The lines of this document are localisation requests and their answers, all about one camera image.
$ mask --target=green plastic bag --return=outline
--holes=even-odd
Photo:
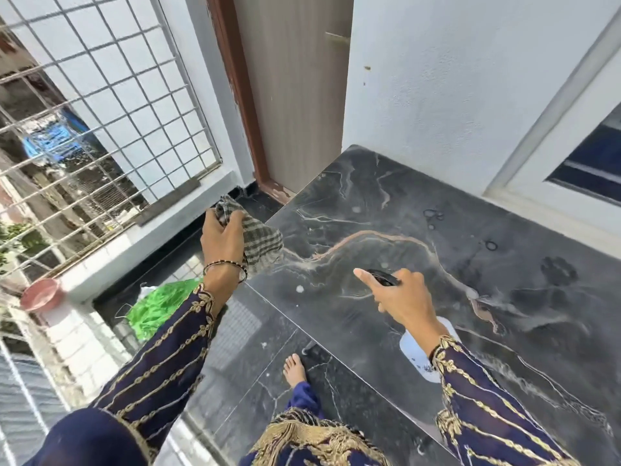
[[[184,280],[167,283],[139,300],[125,316],[138,340],[150,339],[168,320],[201,281]]]

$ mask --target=floor tile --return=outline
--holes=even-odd
[[[243,457],[271,418],[285,409],[291,388],[282,374],[284,360],[291,353],[301,354],[310,342],[311,338],[297,331],[215,433],[216,443],[231,461]],[[442,446],[427,442],[429,437],[422,430],[320,346],[301,358],[326,417],[363,431],[393,464],[457,464]],[[418,449],[423,442],[421,455]]]
[[[217,431],[295,329],[247,285],[239,286],[212,339],[202,370],[205,379],[188,403],[196,426]]]

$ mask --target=hand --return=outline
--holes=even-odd
[[[205,223],[202,226],[201,247],[205,258],[205,265],[218,260],[231,260],[242,263],[244,260],[244,230],[242,220],[244,213],[234,211],[231,214],[226,228],[220,225],[215,218],[213,209],[205,213]],[[206,291],[215,299],[212,313],[214,317],[222,306],[229,300],[239,282],[239,268],[222,263],[210,266],[203,278]]]
[[[448,335],[446,327],[435,315],[422,273],[401,268],[393,273],[401,280],[399,286],[382,286],[372,274],[360,268],[353,270],[353,274],[373,292],[375,301],[379,303],[379,312],[389,313],[405,326],[428,356],[440,343],[440,336]]]

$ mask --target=pink bowl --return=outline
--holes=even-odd
[[[43,278],[32,283],[22,294],[20,307],[27,313],[41,313],[53,309],[65,297],[60,282],[53,278]]]

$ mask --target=embroidered sleeve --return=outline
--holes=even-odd
[[[438,427],[462,464],[579,465],[453,337],[441,338],[431,362],[446,407]]]
[[[202,379],[212,306],[213,297],[199,284],[90,405],[125,424],[149,461]]]

